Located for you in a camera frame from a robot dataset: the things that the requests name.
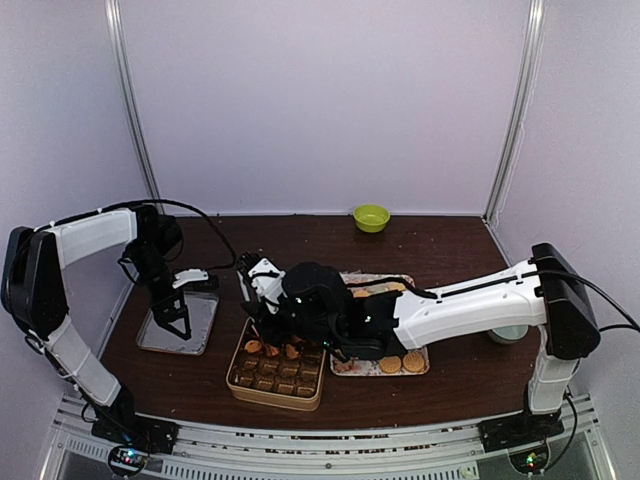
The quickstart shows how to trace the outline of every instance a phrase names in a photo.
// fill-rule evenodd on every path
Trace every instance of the white wall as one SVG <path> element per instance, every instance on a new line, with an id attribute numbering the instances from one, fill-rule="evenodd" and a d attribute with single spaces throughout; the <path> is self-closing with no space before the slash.
<path id="1" fill-rule="evenodd" d="M 554 243 L 640 317 L 640 3 L 548 2 L 535 96 L 498 236 L 511 259 Z M 601 324 L 623 322 L 591 295 Z M 640 335 L 604 334 L 576 385 L 623 479 L 640 478 Z"/>
<path id="2" fill-rule="evenodd" d="M 0 65 L 2 252 L 16 226 L 144 196 L 102 1 L 0 2 Z M 94 348 L 125 286 L 114 255 L 67 276 L 74 321 Z M 0 365 L 0 477 L 35 478 L 63 382 L 4 310 Z"/>
<path id="3" fill-rule="evenodd" d="M 528 0 L 136 0 L 160 191 L 210 213 L 480 214 Z"/>

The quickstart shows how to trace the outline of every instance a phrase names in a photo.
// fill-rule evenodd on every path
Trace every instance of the wooden table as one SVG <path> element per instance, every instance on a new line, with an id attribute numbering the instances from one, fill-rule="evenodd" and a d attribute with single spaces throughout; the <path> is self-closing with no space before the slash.
<path id="1" fill-rule="evenodd" d="M 405 273 L 421 287 L 467 280 L 505 263 L 478 218 L 394 217 L 381 234 L 356 230 L 350 217 L 215 218 L 238 253 L 255 251 L 287 269 L 313 260 L 341 271 Z M 228 254 L 201 219 L 183 219 L 185 251 L 174 268 L 209 267 Z M 484 334 L 429 346 L 431 370 L 404 378 L 344 378 L 326 373 L 320 407 L 295 412 L 236 400 L 225 374 L 246 320 L 235 271 L 223 271 L 213 333 L 199 357 L 140 350 L 135 338 L 147 293 L 134 289 L 103 357 L 134 393 L 137 410 L 193 422 L 254 428 L 338 429 L 434 424 L 522 408 L 537 355 L 537 330 L 515 346 Z"/>

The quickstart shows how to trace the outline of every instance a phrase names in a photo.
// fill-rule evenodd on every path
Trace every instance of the chocolate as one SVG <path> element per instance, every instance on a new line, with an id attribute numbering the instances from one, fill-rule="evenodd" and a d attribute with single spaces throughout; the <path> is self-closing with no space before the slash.
<path id="1" fill-rule="evenodd" d="M 274 349 L 275 356 L 269 357 L 266 346 L 259 353 L 245 351 L 243 347 L 251 339 L 247 335 L 241 342 L 229 376 L 230 384 L 299 398 L 311 398 L 317 393 L 324 358 L 321 347 L 295 339 L 297 342 Z"/>
<path id="2" fill-rule="evenodd" d="M 250 387 L 253 383 L 253 379 L 253 372 L 241 370 L 238 378 L 238 385 L 240 385 L 241 387 Z"/>
<path id="3" fill-rule="evenodd" d="M 281 395 L 293 395 L 296 388 L 295 379 L 276 377 L 275 379 L 275 392 Z"/>
<path id="4" fill-rule="evenodd" d="M 299 375 L 305 382 L 315 382 L 318 379 L 318 375 L 320 375 L 320 364 L 302 362 Z"/>
<path id="5" fill-rule="evenodd" d="M 243 351 L 238 355 L 236 364 L 240 370 L 253 370 L 258 366 L 259 359 L 259 355 L 253 355 Z"/>
<path id="6" fill-rule="evenodd" d="M 296 396 L 309 398 L 313 397 L 313 394 L 316 393 L 316 384 L 315 382 L 302 382 L 298 381 L 296 383 Z"/>
<path id="7" fill-rule="evenodd" d="M 253 381 L 253 388 L 257 390 L 262 390 L 263 392 L 270 392 L 275 384 L 273 375 L 261 375 L 256 374 L 255 380 Z"/>
<path id="8" fill-rule="evenodd" d="M 281 377 L 295 377 L 298 374 L 299 368 L 300 368 L 300 360 L 283 358 L 280 361 L 280 366 L 278 367 L 278 373 L 280 374 Z"/>
<path id="9" fill-rule="evenodd" d="M 263 375 L 274 374 L 278 371 L 279 358 L 260 357 L 258 371 Z"/>
<path id="10" fill-rule="evenodd" d="M 308 362 L 320 363 L 324 350 L 316 345 L 305 345 L 302 351 L 302 359 Z"/>

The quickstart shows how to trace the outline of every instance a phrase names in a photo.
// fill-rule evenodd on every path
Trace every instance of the cookie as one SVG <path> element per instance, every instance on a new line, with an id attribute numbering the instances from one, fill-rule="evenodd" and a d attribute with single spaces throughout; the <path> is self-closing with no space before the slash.
<path id="1" fill-rule="evenodd" d="M 300 352 L 298 351 L 298 349 L 289 343 L 284 346 L 284 351 L 285 355 L 290 360 L 294 360 L 300 357 Z"/>
<path id="2" fill-rule="evenodd" d="M 399 282 L 390 282 L 387 285 L 387 290 L 397 290 L 399 292 L 402 292 L 406 289 L 407 287 L 405 287 L 402 283 L 399 283 Z"/>
<path id="3" fill-rule="evenodd" d="M 267 346 L 265 347 L 265 353 L 267 354 L 267 357 L 277 357 L 278 355 L 280 355 L 280 349 L 278 347 L 274 347 L 273 345 L 267 344 Z"/>
<path id="4" fill-rule="evenodd" d="M 402 365 L 411 373 L 419 373 L 427 366 L 424 357 L 418 352 L 409 352 L 402 359 Z"/>
<path id="5" fill-rule="evenodd" d="M 244 346 L 244 351 L 247 353 L 258 353 L 262 350 L 262 343 L 259 340 L 249 340 Z"/>
<path id="6" fill-rule="evenodd" d="M 398 373 L 402 368 L 400 357 L 384 357 L 380 360 L 380 370 L 383 373 Z"/>

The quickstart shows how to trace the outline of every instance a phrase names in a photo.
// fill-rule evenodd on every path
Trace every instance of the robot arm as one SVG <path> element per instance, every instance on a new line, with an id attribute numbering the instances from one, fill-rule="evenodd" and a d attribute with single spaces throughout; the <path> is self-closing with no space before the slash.
<path id="1" fill-rule="evenodd" d="M 40 229 L 16 228 L 10 236 L 1 299 L 26 334 L 27 343 L 44 354 L 63 378 L 79 387 L 94 406 L 96 436 L 136 445 L 147 451 L 170 451 L 175 425 L 135 415 L 133 396 L 93 355 L 76 331 L 65 295 L 64 269 L 94 253 L 126 245 L 123 258 L 139 273 L 139 284 L 151 296 L 158 324 L 188 339 L 189 312 L 182 287 L 206 281 L 203 270 L 169 272 L 165 255 L 182 238 L 174 217 L 159 215 L 151 205 L 96 211 Z M 184 331 L 174 326 L 184 320 Z"/>
<path id="2" fill-rule="evenodd" d="M 540 244 L 530 260 L 493 275 L 431 291 L 406 285 L 404 292 L 366 298 L 354 298 L 337 270 L 316 263 L 284 272 L 266 258 L 245 254 L 238 273 L 245 309 L 267 341 L 279 343 L 293 333 L 343 360 L 403 355 L 499 327 L 537 326 L 541 346 L 524 411 L 512 421 L 485 425 L 490 451 L 561 433 L 558 416 L 568 382 L 600 341 L 584 288 L 546 275 L 549 270 L 575 273 L 551 245 Z"/>

